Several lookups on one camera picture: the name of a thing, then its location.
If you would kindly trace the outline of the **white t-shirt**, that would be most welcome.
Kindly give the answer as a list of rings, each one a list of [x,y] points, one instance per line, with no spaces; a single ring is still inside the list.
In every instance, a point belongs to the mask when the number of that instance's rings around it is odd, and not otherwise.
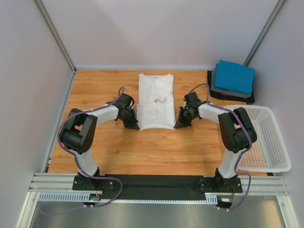
[[[139,74],[139,101],[136,106],[140,130],[169,129],[176,123],[173,96],[174,75]]]

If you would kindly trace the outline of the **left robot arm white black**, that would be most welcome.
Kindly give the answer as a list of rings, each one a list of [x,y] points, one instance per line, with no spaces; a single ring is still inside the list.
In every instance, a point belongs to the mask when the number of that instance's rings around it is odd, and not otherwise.
[[[108,121],[121,120],[126,129],[139,130],[133,105],[134,99],[122,93],[116,100],[95,109],[73,108],[59,126],[57,142],[73,156],[78,172],[85,176],[83,185],[88,190],[96,190],[100,185],[99,169],[91,151],[96,127]]]

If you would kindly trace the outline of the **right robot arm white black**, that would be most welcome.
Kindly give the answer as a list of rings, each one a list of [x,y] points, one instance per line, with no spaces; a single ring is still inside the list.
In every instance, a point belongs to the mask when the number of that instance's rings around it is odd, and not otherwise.
[[[252,144],[257,133],[245,108],[234,110],[217,106],[209,101],[201,101],[195,92],[184,96],[185,105],[180,107],[175,129],[192,125],[192,120],[208,119],[219,124],[222,142],[225,146],[224,157],[216,168],[215,176],[201,181],[202,187],[224,192],[238,185],[238,164]]]

